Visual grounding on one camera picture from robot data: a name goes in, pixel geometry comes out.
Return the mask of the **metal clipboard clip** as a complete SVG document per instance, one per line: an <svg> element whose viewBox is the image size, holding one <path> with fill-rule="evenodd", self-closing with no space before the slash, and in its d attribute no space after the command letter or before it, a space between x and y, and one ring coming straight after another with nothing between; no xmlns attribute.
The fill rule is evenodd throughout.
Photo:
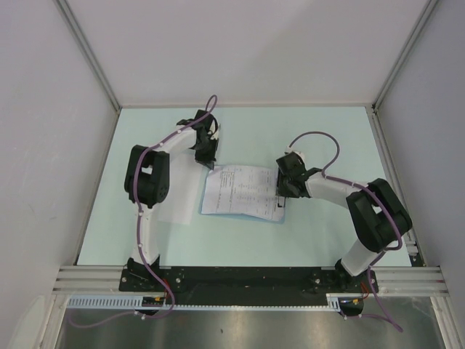
<svg viewBox="0 0 465 349"><path fill-rule="evenodd" d="M286 207L286 197L277 196L275 198L275 205L278 209L285 209Z"/></svg>

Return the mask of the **white paper sheet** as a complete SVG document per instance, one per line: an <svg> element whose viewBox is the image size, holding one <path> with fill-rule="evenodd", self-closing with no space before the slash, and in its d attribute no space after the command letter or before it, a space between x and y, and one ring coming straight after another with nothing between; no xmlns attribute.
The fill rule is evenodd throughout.
<svg viewBox="0 0 465 349"><path fill-rule="evenodd" d="M181 153L170 163L169 192L161 204L158 221L190 224L202 173L192 153Z"/></svg>

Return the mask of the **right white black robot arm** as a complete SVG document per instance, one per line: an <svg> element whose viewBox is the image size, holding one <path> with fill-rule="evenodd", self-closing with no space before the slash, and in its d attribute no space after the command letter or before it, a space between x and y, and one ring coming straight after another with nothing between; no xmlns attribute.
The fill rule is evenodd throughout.
<svg viewBox="0 0 465 349"><path fill-rule="evenodd" d="M366 184L307 169L297 152L276 160L277 194L284 198L316 198L349 211L357 239L335 264L335 282L344 292L361 283L361 276L387 252L403 246L403 235L413 223L391 185L378 178Z"/></svg>

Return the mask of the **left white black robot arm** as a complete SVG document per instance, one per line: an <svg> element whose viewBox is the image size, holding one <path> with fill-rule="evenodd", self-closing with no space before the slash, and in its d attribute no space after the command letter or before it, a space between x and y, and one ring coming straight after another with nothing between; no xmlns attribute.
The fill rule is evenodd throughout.
<svg viewBox="0 0 465 349"><path fill-rule="evenodd" d="M132 148L124 190L137 208L137 232L136 246L127 268L144 290L155 289L161 281L160 272L153 268L160 251L151 225L153 215L169 194L171 161L192 150L197 164L213 170L218 144L218 121L211 109L199 109L194 118L178 121L176 130L159 143Z"/></svg>

